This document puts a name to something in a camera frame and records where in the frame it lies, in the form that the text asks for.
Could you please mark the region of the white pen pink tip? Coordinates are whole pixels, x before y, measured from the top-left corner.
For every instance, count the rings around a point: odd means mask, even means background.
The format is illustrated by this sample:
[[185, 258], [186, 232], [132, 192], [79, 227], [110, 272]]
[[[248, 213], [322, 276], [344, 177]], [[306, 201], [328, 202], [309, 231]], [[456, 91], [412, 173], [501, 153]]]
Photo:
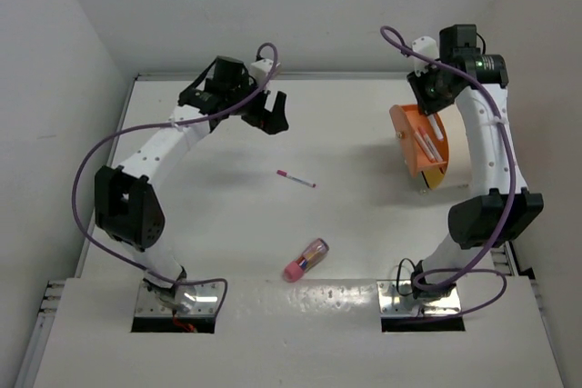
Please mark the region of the white pen pink tip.
[[431, 125], [431, 127], [433, 129], [433, 132], [435, 133], [436, 139], [439, 142], [443, 142], [444, 141], [444, 135], [443, 135], [442, 130], [440, 129], [440, 125], [439, 125], [439, 123], [437, 121], [436, 116], [434, 114], [431, 114], [431, 115], [429, 115], [427, 117], [427, 119], [428, 119], [428, 121], [429, 121], [429, 123], [430, 123], [430, 125]]

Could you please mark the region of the white pen orange band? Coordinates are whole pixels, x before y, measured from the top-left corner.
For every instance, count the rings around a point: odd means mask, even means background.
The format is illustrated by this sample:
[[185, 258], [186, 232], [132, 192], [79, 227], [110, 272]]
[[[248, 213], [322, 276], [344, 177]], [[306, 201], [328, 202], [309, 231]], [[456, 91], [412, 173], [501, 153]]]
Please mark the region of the white pen orange band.
[[432, 150], [428, 146], [427, 142], [423, 138], [422, 134], [419, 133], [416, 129], [413, 130], [414, 137], [416, 142], [418, 143], [419, 147], [423, 150], [424, 154], [426, 155], [427, 159], [435, 163], [437, 161], [435, 155], [433, 154]]

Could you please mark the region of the orange drawer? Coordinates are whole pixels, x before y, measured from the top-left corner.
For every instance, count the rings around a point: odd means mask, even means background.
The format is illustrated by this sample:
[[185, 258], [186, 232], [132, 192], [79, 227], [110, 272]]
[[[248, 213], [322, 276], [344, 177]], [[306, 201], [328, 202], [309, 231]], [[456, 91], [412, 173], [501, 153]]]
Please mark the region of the orange drawer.
[[[439, 142], [426, 116], [418, 112], [416, 104], [395, 104], [389, 110], [392, 125], [396, 133], [396, 139], [401, 147], [404, 160], [411, 176], [416, 177], [422, 171], [431, 167], [447, 168], [447, 145]], [[440, 118], [436, 119], [442, 130]], [[436, 162], [430, 162], [423, 150], [419, 147], [413, 134], [416, 129], [422, 134], [428, 146], [436, 157]]]

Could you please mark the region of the white pen magenta cap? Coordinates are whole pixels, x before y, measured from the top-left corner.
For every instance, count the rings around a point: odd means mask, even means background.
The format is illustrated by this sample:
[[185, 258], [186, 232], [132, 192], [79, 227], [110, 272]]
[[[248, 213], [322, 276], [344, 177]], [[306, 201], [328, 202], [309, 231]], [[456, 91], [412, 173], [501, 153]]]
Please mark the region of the white pen magenta cap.
[[279, 176], [282, 176], [288, 180], [291, 180], [295, 183], [310, 187], [310, 188], [316, 188], [316, 184], [311, 182], [311, 181], [307, 181], [305, 179], [296, 177], [294, 175], [291, 175], [289, 172], [283, 171], [283, 170], [276, 170], [276, 174]]

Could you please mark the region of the yellow drawer with gold knob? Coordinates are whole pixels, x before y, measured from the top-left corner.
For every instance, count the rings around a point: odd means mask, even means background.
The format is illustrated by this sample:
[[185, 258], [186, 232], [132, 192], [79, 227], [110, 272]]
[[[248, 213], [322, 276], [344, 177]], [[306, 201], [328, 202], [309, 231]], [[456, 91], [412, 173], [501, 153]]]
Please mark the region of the yellow drawer with gold knob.
[[436, 190], [445, 178], [445, 170], [441, 167], [427, 168], [421, 172], [426, 187], [429, 190]]

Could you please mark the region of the pink capped clip tube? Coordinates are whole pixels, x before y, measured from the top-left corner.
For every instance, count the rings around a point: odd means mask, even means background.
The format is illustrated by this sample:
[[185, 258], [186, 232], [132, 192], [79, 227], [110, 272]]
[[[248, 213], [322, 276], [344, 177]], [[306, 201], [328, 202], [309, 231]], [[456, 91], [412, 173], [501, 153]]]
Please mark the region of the pink capped clip tube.
[[328, 244], [321, 238], [315, 239], [307, 248], [283, 270], [282, 277], [288, 283], [300, 280], [306, 272], [322, 262], [329, 252]]

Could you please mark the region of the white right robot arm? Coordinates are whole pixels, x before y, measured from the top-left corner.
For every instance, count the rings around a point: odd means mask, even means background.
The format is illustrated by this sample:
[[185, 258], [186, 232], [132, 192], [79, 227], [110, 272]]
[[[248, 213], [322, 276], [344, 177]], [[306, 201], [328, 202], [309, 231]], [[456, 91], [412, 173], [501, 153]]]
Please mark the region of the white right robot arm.
[[520, 236], [544, 207], [521, 174], [507, 115], [509, 83], [502, 55], [483, 52], [475, 25], [451, 25], [434, 40], [414, 40], [415, 67], [407, 76], [419, 111], [457, 108], [467, 137], [469, 199], [452, 206], [448, 233], [411, 275], [414, 297], [447, 293], [492, 249]]

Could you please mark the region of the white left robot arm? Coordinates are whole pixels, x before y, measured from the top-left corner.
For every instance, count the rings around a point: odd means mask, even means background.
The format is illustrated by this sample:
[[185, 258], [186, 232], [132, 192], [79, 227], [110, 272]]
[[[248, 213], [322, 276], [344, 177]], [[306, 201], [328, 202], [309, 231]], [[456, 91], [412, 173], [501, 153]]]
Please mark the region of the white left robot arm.
[[272, 109], [266, 109], [267, 86], [279, 68], [263, 57], [251, 65], [217, 57], [179, 94], [167, 122], [136, 152], [95, 174], [96, 226], [143, 265], [147, 290], [166, 306], [178, 302], [187, 273], [163, 242], [166, 217], [156, 191], [190, 150], [231, 115], [269, 135], [286, 131], [286, 94], [277, 93]]

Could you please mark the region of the white cylindrical drawer organizer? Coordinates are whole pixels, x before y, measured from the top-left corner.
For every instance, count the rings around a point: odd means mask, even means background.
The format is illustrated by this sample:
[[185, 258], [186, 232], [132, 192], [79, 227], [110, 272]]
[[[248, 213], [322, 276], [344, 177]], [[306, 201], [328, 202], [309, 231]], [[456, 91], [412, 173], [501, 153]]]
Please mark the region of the white cylindrical drawer organizer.
[[455, 105], [438, 113], [447, 145], [447, 168], [438, 189], [467, 186], [471, 183], [471, 162], [466, 129]]

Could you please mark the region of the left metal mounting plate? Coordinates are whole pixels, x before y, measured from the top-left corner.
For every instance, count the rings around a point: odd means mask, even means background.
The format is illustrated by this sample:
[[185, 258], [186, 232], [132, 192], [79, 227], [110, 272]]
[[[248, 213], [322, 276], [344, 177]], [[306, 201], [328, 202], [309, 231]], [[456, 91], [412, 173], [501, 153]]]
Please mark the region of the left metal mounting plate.
[[223, 286], [221, 284], [199, 284], [178, 286], [172, 289], [158, 289], [143, 282], [137, 292], [135, 316], [180, 317], [214, 316]]

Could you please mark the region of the metal mounting plate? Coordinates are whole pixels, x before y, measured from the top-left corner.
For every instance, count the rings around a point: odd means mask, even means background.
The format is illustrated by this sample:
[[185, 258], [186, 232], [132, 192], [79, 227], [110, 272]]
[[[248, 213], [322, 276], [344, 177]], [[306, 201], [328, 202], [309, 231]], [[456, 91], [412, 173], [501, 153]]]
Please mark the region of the metal mounting plate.
[[178, 286], [172, 289], [158, 289], [143, 282], [137, 292], [135, 316], [180, 317], [214, 316], [223, 286], [221, 284], [199, 284]]
[[442, 317], [461, 312], [457, 288], [442, 294], [421, 293], [413, 295], [410, 280], [377, 281], [379, 311], [382, 318]]

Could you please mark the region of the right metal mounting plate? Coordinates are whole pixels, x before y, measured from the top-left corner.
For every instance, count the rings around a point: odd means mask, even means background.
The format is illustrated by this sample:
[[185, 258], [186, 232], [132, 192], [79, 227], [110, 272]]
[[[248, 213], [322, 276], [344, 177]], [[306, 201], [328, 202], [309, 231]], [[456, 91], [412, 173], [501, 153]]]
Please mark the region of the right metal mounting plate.
[[442, 294], [421, 293], [413, 295], [410, 280], [377, 281], [379, 311], [382, 318], [442, 317], [461, 312], [457, 288]]

